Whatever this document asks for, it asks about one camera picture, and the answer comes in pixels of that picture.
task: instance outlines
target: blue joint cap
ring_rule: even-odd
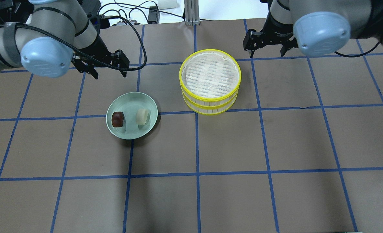
[[[69,69],[73,50],[50,38],[39,37],[21,49],[21,64],[35,75],[57,78]]]
[[[58,0],[29,0],[31,4],[37,5],[37,4],[46,4],[46,3],[52,3],[56,2]]]
[[[299,49],[307,56],[322,56],[341,49],[351,37],[347,19],[334,12],[313,12],[294,24]]]

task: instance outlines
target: yellow basket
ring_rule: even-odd
[[[217,49],[191,54],[181,65],[178,75],[187,106],[204,115],[228,110],[237,98],[242,79],[236,60]]]

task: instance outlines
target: tiled surface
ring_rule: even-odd
[[[98,80],[73,68],[57,79],[0,74],[0,232],[383,233],[382,49],[307,59],[268,46],[252,60],[245,32],[243,20],[146,25],[148,65],[127,78],[107,68]],[[101,35],[138,63],[130,27]],[[226,113],[196,115],[181,97],[178,70],[195,46],[240,65]],[[107,108],[136,90],[156,101],[157,124],[118,139]]]

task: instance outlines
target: round plate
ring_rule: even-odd
[[[136,116],[140,108],[148,109],[147,123],[137,125]],[[112,114],[114,112],[124,113],[124,123],[122,127],[112,126]],[[140,92],[123,94],[116,98],[107,111],[107,126],[109,131],[121,139],[137,139],[147,134],[155,125],[158,116],[157,105],[149,95]]]

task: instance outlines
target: plate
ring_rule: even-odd
[[[136,116],[140,108],[148,109],[147,123],[137,125]],[[112,126],[112,114],[114,112],[124,113],[122,127]],[[157,105],[149,95],[140,92],[130,92],[116,98],[107,111],[107,127],[109,131],[121,139],[137,139],[147,134],[155,125],[158,116]]]

